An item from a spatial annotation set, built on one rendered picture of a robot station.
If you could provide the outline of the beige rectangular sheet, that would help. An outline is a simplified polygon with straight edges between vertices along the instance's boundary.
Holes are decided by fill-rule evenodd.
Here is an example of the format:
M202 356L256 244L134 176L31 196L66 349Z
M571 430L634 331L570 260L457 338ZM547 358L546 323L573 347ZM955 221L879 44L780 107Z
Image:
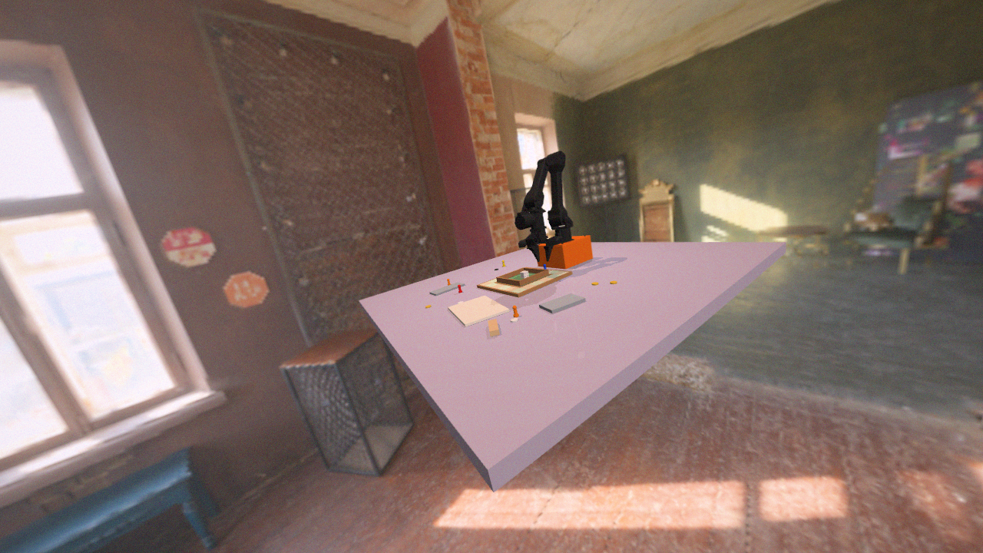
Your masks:
M489 299L487 296L480 296L464 303L449 306L447 310L452 312L463 323L465 328L471 326L472 323L480 323L489 318L510 312L507 307L496 303L494 299Z

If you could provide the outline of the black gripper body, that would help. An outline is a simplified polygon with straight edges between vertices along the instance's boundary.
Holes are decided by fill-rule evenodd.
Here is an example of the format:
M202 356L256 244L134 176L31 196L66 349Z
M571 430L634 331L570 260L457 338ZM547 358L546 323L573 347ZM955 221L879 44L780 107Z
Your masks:
M544 240L538 242L538 244L545 243L545 246L551 246L551 245L558 245L558 244L563 243L563 236L552 236L550 239L547 239L548 236L545 236L545 228L547 228L547 225L544 225L544 224L543 225L534 225L533 227L531 227L530 232L532 232L532 231L538 232L538 230L543 230ZM526 247L527 242L526 242L525 239L524 240L520 240L519 243L518 243L518 245L519 245L519 247ZM531 246L528 246L527 245L527 247L535 247L535 246L534 245L531 245Z

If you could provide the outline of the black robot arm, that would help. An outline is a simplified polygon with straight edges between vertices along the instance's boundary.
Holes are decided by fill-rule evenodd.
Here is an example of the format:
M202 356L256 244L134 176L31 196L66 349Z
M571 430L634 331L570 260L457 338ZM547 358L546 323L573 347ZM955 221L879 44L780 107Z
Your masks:
M565 209L563 206L561 177L563 167L565 167L565 154L561 153L561 151L545 155L541 160L538 160L533 184L529 192L526 193L522 210L517 213L517 217L515 218L514 224L519 230L526 230L526 228L533 227L534 225L544 224L543 213L545 209L543 209L543 191L545 179L547 179L548 172L550 172L552 208L548 210L548 222L551 225L551 229L555 230L555 236L563 236L563 243L574 240L572 239L570 230L570 227L574 227L574 223L568 216L568 209ZM562 225L562 227L559 227L559 225ZM532 231L525 240L528 246L538 245L538 242L544 240L543 230L538 230L538 232Z

